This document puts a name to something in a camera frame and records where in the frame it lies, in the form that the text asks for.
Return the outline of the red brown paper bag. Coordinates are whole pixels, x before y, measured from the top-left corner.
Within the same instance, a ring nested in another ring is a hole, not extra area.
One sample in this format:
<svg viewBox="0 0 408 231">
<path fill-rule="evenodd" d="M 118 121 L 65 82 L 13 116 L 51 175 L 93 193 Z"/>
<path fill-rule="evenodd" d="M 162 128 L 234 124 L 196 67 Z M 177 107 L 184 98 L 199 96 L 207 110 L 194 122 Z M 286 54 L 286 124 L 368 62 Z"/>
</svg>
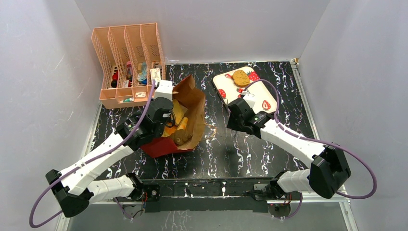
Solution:
<svg viewBox="0 0 408 231">
<path fill-rule="evenodd" d="M 158 138 L 141 147 L 152 158 L 193 151 L 203 139 L 206 128 L 204 92 L 196 87 L 192 75 L 173 88 L 174 126 L 164 128 Z"/>
</svg>

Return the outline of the round yellow fake bread slice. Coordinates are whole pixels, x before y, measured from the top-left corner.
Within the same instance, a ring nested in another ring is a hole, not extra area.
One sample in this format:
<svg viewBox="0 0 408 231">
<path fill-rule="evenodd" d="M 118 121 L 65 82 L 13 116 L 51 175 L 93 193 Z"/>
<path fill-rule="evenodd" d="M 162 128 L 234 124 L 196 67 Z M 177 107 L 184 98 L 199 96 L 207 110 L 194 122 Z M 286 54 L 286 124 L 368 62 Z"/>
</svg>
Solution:
<svg viewBox="0 0 408 231">
<path fill-rule="evenodd" d="M 248 75 L 242 70 L 235 71 L 231 78 L 238 87 L 246 87 L 251 83 Z"/>
</svg>

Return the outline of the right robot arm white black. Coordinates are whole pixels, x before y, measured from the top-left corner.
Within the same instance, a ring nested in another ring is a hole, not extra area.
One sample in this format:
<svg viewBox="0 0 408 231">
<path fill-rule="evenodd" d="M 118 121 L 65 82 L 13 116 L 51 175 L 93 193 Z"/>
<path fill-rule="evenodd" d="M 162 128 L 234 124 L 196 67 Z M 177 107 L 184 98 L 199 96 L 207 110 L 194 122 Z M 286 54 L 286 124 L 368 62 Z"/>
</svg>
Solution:
<svg viewBox="0 0 408 231">
<path fill-rule="evenodd" d="M 330 199 L 351 176 L 342 150 L 318 142 L 307 141 L 301 134 L 284 128 L 274 115 L 255 113 L 250 104 L 238 98 L 227 105 L 227 127 L 245 132 L 277 145 L 303 162 L 307 169 L 282 171 L 266 186 L 254 186 L 248 194 L 256 200 L 284 199 L 289 193 L 315 192 Z"/>
</svg>

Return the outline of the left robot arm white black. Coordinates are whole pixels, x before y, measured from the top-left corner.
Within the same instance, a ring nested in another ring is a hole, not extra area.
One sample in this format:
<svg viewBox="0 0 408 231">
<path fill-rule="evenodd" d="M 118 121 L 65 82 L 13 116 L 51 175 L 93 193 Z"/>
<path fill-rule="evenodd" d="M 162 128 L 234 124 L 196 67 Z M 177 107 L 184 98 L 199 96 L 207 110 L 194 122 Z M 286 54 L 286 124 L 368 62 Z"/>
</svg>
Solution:
<svg viewBox="0 0 408 231">
<path fill-rule="evenodd" d="M 71 218 L 90 204 L 117 197 L 140 200 L 145 195 L 145 187 L 136 174 L 109 180 L 97 178 L 114 163 L 160 137 L 172 111 L 172 100 L 153 99 L 143 112 L 119 124 L 103 143 L 81 160 L 61 171 L 49 171 L 46 179 L 62 213 Z"/>
</svg>

